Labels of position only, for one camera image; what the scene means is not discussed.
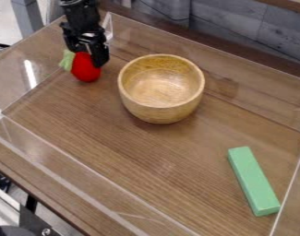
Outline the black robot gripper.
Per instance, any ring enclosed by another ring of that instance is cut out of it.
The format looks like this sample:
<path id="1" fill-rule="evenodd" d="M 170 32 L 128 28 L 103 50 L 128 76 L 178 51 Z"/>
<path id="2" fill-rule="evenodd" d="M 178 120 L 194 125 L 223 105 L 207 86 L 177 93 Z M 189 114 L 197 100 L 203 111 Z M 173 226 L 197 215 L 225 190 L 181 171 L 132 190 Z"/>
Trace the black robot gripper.
<path id="1" fill-rule="evenodd" d="M 59 0 L 67 21 L 59 24 L 71 52 L 88 52 L 95 67 L 110 60 L 104 29 L 100 26 L 99 0 Z"/>

